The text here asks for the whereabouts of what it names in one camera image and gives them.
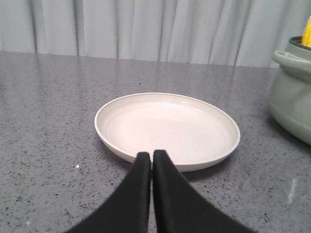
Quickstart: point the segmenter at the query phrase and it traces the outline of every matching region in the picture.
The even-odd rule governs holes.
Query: countertop
[[[227,159],[183,173],[205,199],[260,233],[311,232],[311,147],[268,110],[276,70],[0,52],[0,232],[63,232],[105,201],[131,164],[101,142],[94,116],[142,92],[194,97],[238,124]]]

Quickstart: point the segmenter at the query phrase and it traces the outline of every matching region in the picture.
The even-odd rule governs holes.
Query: ceramic pot
[[[273,60],[280,66],[270,91],[270,111],[287,131],[311,145],[311,48],[295,36],[286,51],[274,52]]]

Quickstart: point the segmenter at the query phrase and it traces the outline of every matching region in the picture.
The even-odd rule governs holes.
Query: yellow corn
[[[303,32],[301,44],[311,47],[311,16],[308,20],[307,26]]]

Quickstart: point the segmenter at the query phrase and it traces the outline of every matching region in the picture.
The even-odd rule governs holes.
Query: ceramic plate
[[[219,108],[194,98],[140,93],[105,104],[95,116],[105,145],[133,162],[140,151],[166,150],[179,171],[194,171],[225,159],[238,145],[240,131]]]

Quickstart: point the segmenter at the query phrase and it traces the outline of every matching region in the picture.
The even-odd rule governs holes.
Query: curtain
[[[0,0],[0,51],[277,67],[310,0]]]

